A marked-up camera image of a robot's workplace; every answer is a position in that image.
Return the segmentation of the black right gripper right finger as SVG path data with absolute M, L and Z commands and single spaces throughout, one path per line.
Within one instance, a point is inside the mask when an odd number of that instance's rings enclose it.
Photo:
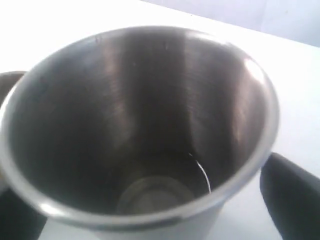
M 259 188 L 284 240 L 320 238 L 320 179 L 278 153 L 261 169 Z

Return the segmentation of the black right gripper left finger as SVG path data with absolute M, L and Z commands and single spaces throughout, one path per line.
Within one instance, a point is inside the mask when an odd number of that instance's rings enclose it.
M 0 193 L 0 238 L 2 240 L 37 240 L 47 218 L 35 211 L 12 190 Z

